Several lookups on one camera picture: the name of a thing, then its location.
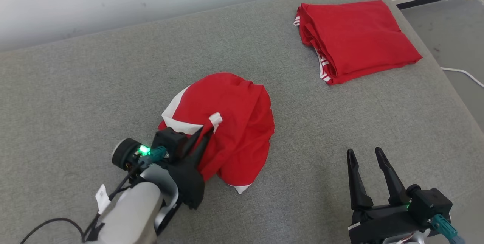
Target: gray floor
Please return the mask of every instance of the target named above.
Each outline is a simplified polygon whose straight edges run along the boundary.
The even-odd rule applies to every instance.
[[[441,67],[466,70],[484,83],[484,0],[444,0],[402,10]],[[445,72],[484,131],[484,89]]]

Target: gray fabric surface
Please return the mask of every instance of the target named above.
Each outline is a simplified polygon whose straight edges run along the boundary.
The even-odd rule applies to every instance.
[[[261,0],[0,54],[0,242],[59,216],[86,227],[99,186],[112,191],[124,176],[113,147],[126,137],[150,144],[176,93],[221,71],[270,94],[267,163],[242,195],[209,180],[199,209],[182,206],[160,243],[348,243],[348,148],[375,204],[388,198],[380,146],[406,186],[436,187],[454,216],[464,213],[484,176],[484,135],[390,0],[423,59],[333,87],[318,78],[292,25],[296,8],[356,1]],[[77,242],[58,223],[29,243]]]

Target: crumpled red cloth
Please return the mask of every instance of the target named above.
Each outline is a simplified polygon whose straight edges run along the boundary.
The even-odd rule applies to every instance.
[[[329,85],[422,58],[383,1],[301,4],[294,25],[302,42],[316,49],[320,78]]]

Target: red garment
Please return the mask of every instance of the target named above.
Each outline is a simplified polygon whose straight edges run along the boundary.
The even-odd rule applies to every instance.
[[[271,99],[262,85],[231,73],[216,73],[181,91],[162,114],[158,129],[202,133],[215,127],[198,170],[215,173],[241,194],[265,164],[274,133]]]
[[[302,42],[316,49],[320,78],[329,85],[422,58],[383,1],[301,4],[294,25]]]

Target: green led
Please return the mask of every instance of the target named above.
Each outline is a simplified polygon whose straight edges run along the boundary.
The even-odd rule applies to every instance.
[[[141,145],[140,148],[138,149],[138,152],[142,155],[142,156],[147,156],[147,155],[150,155],[150,151],[151,149],[145,145]]]

